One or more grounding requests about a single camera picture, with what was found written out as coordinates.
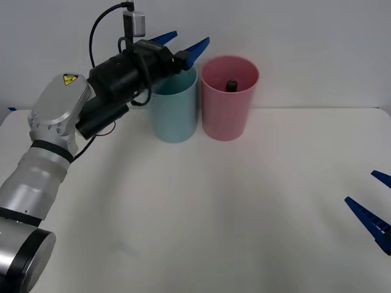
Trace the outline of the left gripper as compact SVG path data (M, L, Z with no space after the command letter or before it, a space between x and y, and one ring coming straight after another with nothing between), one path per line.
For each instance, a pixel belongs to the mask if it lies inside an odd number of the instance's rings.
M171 31L135 43L136 52L146 64L151 85L179 74L180 70L190 70L210 44L210 38L207 37L173 55L165 45L177 36L177 31Z

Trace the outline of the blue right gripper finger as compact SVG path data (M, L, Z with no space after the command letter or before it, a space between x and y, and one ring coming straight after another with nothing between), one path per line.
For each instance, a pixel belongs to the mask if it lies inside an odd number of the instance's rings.
M379 172L377 170L373 170L371 175L375 177L377 180L385 184L386 186L391 186L391 176L385 173Z
M390 224L374 215L350 197L345 198L345 203L373 236L382 251L390 255Z

